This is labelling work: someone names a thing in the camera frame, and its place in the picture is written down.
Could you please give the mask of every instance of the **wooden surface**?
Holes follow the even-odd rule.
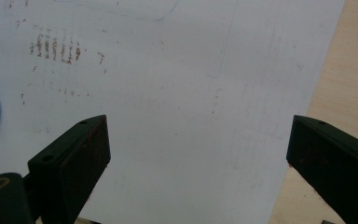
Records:
[[[348,0],[324,63],[308,116],[358,138],[358,0]],[[293,168],[288,168],[270,224],[342,219]]]

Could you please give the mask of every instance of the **sheet of paper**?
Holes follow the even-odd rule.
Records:
[[[82,217],[267,223],[343,2],[0,0],[0,173],[106,114]]]

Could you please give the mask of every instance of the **wooden table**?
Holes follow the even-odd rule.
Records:
[[[347,0],[307,116],[358,138],[358,0]],[[288,168],[269,223],[344,223],[294,168]]]

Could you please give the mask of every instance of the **white paper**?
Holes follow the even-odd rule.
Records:
[[[343,2],[0,0],[0,174],[106,114],[82,217],[267,223]]]

